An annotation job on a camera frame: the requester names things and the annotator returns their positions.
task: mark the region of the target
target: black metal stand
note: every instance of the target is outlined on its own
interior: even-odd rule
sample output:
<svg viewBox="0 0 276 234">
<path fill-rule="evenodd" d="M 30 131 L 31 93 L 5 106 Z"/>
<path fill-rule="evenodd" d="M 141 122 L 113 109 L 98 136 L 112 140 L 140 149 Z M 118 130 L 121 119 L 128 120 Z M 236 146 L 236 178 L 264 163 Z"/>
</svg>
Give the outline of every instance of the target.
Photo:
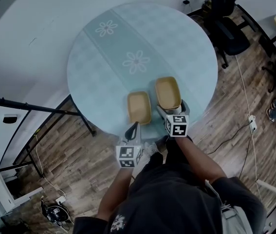
<svg viewBox="0 0 276 234">
<path fill-rule="evenodd" d="M 58 108 L 60 108 L 61 106 L 63 106 L 64 103 L 66 103 L 68 100 L 71 100 L 73 102 L 73 99 L 71 96 L 68 96 L 60 105 Z M 27 166 L 27 165 L 30 165 L 30 164 L 33 164 L 34 167 L 35 167 L 35 170 L 37 171 L 38 175 L 40 177 L 44 177 L 43 174 L 41 174 L 41 172 L 39 171 L 37 165 L 35 164 L 34 160 L 33 160 L 33 157 L 31 156 L 31 151 L 38 145 L 38 143 L 46 136 L 46 134 L 63 118 L 64 115 L 71 115 L 71 116 L 80 116 L 83 120 L 83 122 L 85 123 L 86 127 L 88 128 L 88 130 L 90 131 L 91 135 L 94 137 L 96 136 L 96 130 L 93 130 L 90 125 L 88 124 L 87 122 L 87 119 L 83 116 L 83 114 L 80 112 L 80 110 L 76 107 L 75 103 L 73 102 L 74 104 L 74 107 L 76 108 L 77 112 L 71 112 L 71 111 L 66 111 L 66 110 L 60 110 L 60 109 L 53 109 L 53 108 L 47 108 L 47 107 L 40 107 L 40 106 L 35 106 L 35 105 L 30 105 L 30 104 L 27 104 L 27 103 L 20 103 L 20 102 L 16 102 L 16 101 L 11 101 L 11 100 L 6 100 L 4 98 L 1 98 L 0 99 L 0 106 L 1 107 L 8 107 L 8 108 L 15 108 L 15 109 L 22 109 L 22 110 L 27 110 L 28 113 L 27 115 L 30 113 L 30 111 L 34 110 L 34 111 L 41 111 L 41 112 L 48 112 L 48 113 L 51 113 L 49 115 L 49 117 L 43 122 L 43 124 L 40 126 L 40 128 L 46 124 L 46 122 L 48 120 L 50 120 L 51 117 L 53 117 L 55 114 L 60 114 L 60 116 L 54 121 L 54 123 L 40 136 L 40 138 L 37 140 L 36 144 L 29 149 L 29 143 L 32 141 L 32 139 L 34 138 L 35 135 L 33 135 L 29 141 L 26 143 L 26 145 L 24 146 L 24 148 L 21 150 L 21 152 L 19 153 L 19 155 L 17 156 L 17 158 L 15 159 L 14 163 L 13 163 L 13 166 L 9 166 L 9 167 L 5 167 L 5 168 L 0 168 L 0 172 L 3 172 L 3 171 L 8 171 L 8 170 L 12 170 L 12 169 L 17 169 L 17 168 L 21 168 L 23 166 Z M 16 132 L 13 134 L 6 150 L 5 150 L 5 153 L 13 139 L 13 137 L 15 136 Z M 22 161 L 17 164 L 17 160 L 20 158 L 20 156 L 22 155 L 22 153 L 24 152 L 24 150 L 26 150 L 27 154 L 26 156 L 22 159 Z M 30 158 L 30 162 L 25 162 L 25 159 L 27 158 L 27 156 L 29 156 Z"/>
</svg>

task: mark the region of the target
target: electrical cable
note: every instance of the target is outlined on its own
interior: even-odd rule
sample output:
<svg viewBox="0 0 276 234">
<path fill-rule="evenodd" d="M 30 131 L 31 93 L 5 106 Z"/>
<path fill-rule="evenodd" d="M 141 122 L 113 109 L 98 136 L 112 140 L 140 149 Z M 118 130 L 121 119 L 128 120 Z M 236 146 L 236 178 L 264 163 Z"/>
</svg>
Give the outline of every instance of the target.
<svg viewBox="0 0 276 234">
<path fill-rule="evenodd" d="M 60 188 L 58 188 L 58 187 L 56 187 L 56 186 L 54 186 L 52 183 L 50 183 L 49 181 L 48 181 L 48 179 L 46 179 L 46 177 L 45 177 L 45 175 L 44 175 L 44 172 L 43 172 L 43 168 L 42 168 L 42 164 L 41 164 L 41 161 L 40 161 L 40 158 L 39 158 L 39 155 L 38 155 L 38 152 L 37 152 L 37 146 L 38 145 L 36 145 L 36 155 L 37 155 L 37 158 L 38 158 L 38 160 L 39 160 L 39 163 L 40 163 L 40 167 L 41 167 L 41 174 L 43 175 L 43 177 L 44 177 L 44 179 L 52 186 L 52 187 L 54 187 L 56 190 L 58 190 L 58 191 L 61 191 L 63 194 L 64 194 L 64 198 L 66 198 L 66 193 L 64 192 L 64 191 L 62 191 Z"/>
<path fill-rule="evenodd" d="M 47 233 L 51 233 L 51 234 L 53 234 L 53 233 L 52 233 L 52 232 L 50 232 L 50 231 L 45 231 L 45 232 L 44 232 L 44 234 L 47 234 Z M 64 232 L 61 232 L 61 231 L 57 231 L 55 234 L 58 234 L 58 233 L 65 234 Z"/>
<path fill-rule="evenodd" d="M 235 55 L 235 58 L 236 58 L 236 61 L 237 61 L 237 65 L 239 67 L 240 78 L 241 78 L 241 81 L 242 81 L 243 87 L 244 87 L 244 92 L 245 92 L 245 97 L 246 97 L 246 102 L 247 102 L 247 107 L 248 107 L 248 116 L 250 116 L 249 103 L 248 103 L 248 98 L 247 98 L 247 94 L 246 94 L 246 88 L 245 88 L 245 83 L 244 83 L 243 75 L 241 74 L 241 70 L 240 70 L 240 66 L 239 66 L 239 60 L 238 60 L 238 58 L 237 58 L 236 55 Z"/>
<path fill-rule="evenodd" d="M 192 18 L 193 21 L 195 21 L 197 24 L 199 24 L 199 22 L 197 22 L 195 19 Z"/>
<path fill-rule="evenodd" d="M 189 1 L 189 4 L 188 4 L 189 6 L 190 6 L 190 8 L 191 8 L 191 13 L 193 12 L 193 8 L 192 8 L 192 6 L 191 6 L 191 2 Z"/>
<path fill-rule="evenodd" d="M 210 154 L 215 153 L 215 152 L 219 149 L 219 147 L 221 147 L 224 143 L 227 143 L 228 141 L 234 139 L 234 137 L 237 135 L 237 133 L 238 133 L 241 129 L 243 129 L 243 128 L 246 127 L 246 126 L 249 126 L 250 124 L 251 124 L 251 122 L 249 122 L 249 123 L 246 124 L 246 125 L 243 125 L 241 128 L 239 128 L 239 129 L 236 131 L 236 133 L 233 135 L 232 138 L 227 139 L 227 140 L 225 140 L 224 142 L 222 142 L 214 151 L 212 151 L 211 153 L 208 153 L 207 155 L 210 155 Z"/>
<path fill-rule="evenodd" d="M 244 83 L 243 75 L 242 75 L 242 73 L 241 73 L 240 66 L 239 66 L 239 59 L 237 58 L 236 55 L 235 55 L 235 58 L 236 58 L 236 61 L 237 61 L 237 65 L 238 65 L 238 67 L 239 67 L 240 78 L 241 78 L 241 81 L 242 81 L 243 87 L 244 87 L 244 92 L 245 92 L 245 97 L 246 97 L 246 102 L 247 102 L 247 108 L 248 108 L 248 116 L 250 116 L 249 103 L 248 103 L 248 98 L 247 98 L 247 93 L 246 93 L 246 88 L 245 88 L 245 83 Z M 254 142 L 254 138 L 253 138 L 253 131 L 254 131 L 254 130 L 250 129 L 250 131 L 251 131 L 251 140 L 252 140 L 252 142 L 253 142 L 254 155 L 255 155 L 256 186 L 257 186 L 257 189 L 258 189 L 258 192 L 259 192 L 260 200 L 262 201 L 261 193 L 260 193 L 259 186 L 258 186 L 258 183 L 257 183 L 257 180 L 258 180 L 258 176 L 257 176 L 257 155 L 256 155 L 256 149 L 255 149 L 255 142 Z"/>
<path fill-rule="evenodd" d="M 191 17 L 191 18 L 192 18 L 192 17 L 199 17 L 199 18 L 201 18 L 201 19 L 204 19 L 204 18 L 203 18 L 202 16 L 200 16 L 200 15 L 191 15 L 190 17 Z"/>
<path fill-rule="evenodd" d="M 241 171 L 240 171 L 240 174 L 239 174 L 239 179 L 240 179 L 241 173 L 243 172 L 244 166 L 245 166 L 245 164 L 246 164 L 246 159 L 247 159 L 247 156 L 248 156 L 248 150 L 249 150 L 249 145 L 250 145 L 250 141 L 251 141 L 251 137 L 252 137 L 252 136 L 253 136 L 253 134 L 251 134 L 251 136 L 250 136 L 250 138 L 249 138 L 249 142 L 248 142 L 248 146 L 247 146 L 247 151 L 246 151 L 246 158 L 245 158 L 243 167 L 241 168 Z"/>
</svg>

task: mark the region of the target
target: black shirt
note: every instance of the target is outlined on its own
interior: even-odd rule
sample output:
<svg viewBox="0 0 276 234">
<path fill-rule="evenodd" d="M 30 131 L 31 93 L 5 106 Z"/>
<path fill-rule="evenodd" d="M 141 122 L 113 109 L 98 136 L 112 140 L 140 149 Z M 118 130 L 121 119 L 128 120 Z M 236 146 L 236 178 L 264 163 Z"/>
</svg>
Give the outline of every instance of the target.
<svg viewBox="0 0 276 234">
<path fill-rule="evenodd" d="M 212 184 L 223 202 L 241 206 L 254 234 L 262 232 L 266 212 L 237 179 L 220 178 Z M 74 234 L 222 233 L 221 204 L 186 164 L 164 164 L 140 173 L 108 222 L 79 217 Z"/>
</svg>

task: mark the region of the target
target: shirt logo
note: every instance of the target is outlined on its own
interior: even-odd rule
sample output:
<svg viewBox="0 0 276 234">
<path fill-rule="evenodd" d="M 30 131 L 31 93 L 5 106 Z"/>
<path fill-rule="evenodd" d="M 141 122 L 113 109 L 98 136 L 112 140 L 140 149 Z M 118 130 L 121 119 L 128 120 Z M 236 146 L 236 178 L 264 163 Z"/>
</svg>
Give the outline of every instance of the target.
<svg viewBox="0 0 276 234">
<path fill-rule="evenodd" d="M 120 229 L 123 229 L 125 227 L 124 221 L 125 221 L 124 216 L 117 215 L 114 222 L 112 223 L 112 226 L 110 228 L 110 232 L 112 232 L 114 230 L 118 231 Z"/>
</svg>

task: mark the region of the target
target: flower pattern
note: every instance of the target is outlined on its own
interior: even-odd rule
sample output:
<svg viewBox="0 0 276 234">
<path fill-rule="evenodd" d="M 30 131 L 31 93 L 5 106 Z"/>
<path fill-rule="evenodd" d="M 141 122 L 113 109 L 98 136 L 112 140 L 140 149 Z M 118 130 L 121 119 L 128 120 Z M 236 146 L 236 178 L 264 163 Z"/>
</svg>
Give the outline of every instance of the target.
<svg viewBox="0 0 276 234">
<path fill-rule="evenodd" d="M 101 22 L 99 23 L 100 28 L 97 28 L 95 31 L 97 33 L 100 33 L 100 37 L 105 36 L 106 33 L 109 35 L 114 34 L 114 28 L 116 28 L 118 25 L 116 23 L 113 23 L 112 20 L 108 20 L 107 23 Z"/>
<path fill-rule="evenodd" d="M 112 226 L 110 228 L 110 232 L 112 232 L 114 230 L 118 231 L 119 229 L 123 229 L 125 227 L 124 220 L 125 220 L 124 216 L 117 215 L 115 220 L 112 223 Z"/>
<path fill-rule="evenodd" d="M 147 67 L 145 66 L 145 63 L 148 63 L 150 61 L 149 57 L 143 57 L 143 51 L 138 50 L 136 54 L 132 52 L 127 52 L 127 58 L 128 60 L 125 60 L 123 62 L 124 67 L 130 67 L 129 73 L 134 74 L 139 69 L 141 72 L 146 72 Z"/>
</svg>

